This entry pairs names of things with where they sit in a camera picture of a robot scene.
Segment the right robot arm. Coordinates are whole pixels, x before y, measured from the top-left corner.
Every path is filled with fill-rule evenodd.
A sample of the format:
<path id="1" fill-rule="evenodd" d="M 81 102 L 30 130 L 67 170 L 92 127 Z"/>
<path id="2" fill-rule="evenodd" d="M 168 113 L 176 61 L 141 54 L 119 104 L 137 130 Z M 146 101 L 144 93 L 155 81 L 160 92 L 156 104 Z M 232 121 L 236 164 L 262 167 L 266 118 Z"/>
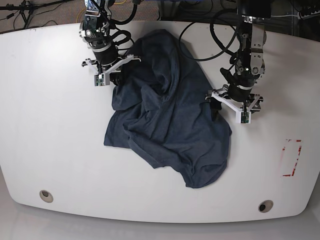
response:
<path id="1" fill-rule="evenodd" d="M 130 23 L 136 15 L 140 0 L 133 0 L 133 9 L 128 19 L 112 19 L 110 7 L 113 0 L 86 0 L 84 20 L 80 24 L 79 36 L 92 50 L 95 59 L 85 59 L 81 66 L 88 66 L 93 72 L 96 87 L 108 86 L 111 83 L 119 86 L 123 83 L 122 66 L 133 60 L 140 60 L 132 54 L 120 54 L 120 45 L 134 43 L 127 30 L 117 26 Z"/>

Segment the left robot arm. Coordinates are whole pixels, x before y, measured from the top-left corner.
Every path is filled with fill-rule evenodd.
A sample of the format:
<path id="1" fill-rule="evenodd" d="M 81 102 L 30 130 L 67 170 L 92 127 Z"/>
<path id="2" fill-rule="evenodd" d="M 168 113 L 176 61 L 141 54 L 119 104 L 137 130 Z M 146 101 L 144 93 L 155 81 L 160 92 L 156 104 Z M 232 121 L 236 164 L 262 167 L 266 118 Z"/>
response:
<path id="1" fill-rule="evenodd" d="M 235 121 L 239 124 L 249 124 L 252 114 L 261 110 L 260 103 L 264 100 L 259 94 L 253 94 L 252 89 L 257 80 L 265 73 L 263 47 L 267 34 L 263 20 L 271 18 L 271 1 L 269 0 L 238 0 L 237 7 L 223 9 L 217 12 L 210 23 L 210 33 L 222 52 L 230 55 L 231 69 L 221 68 L 220 73 L 227 83 L 220 89 L 212 89 L 206 95 L 211 104 L 213 115 L 222 109 L 221 104 L 235 112 Z M 218 39 L 214 24 L 224 14 L 236 14 L 238 23 L 234 30 L 239 41 L 236 52 L 229 50 Z"/>

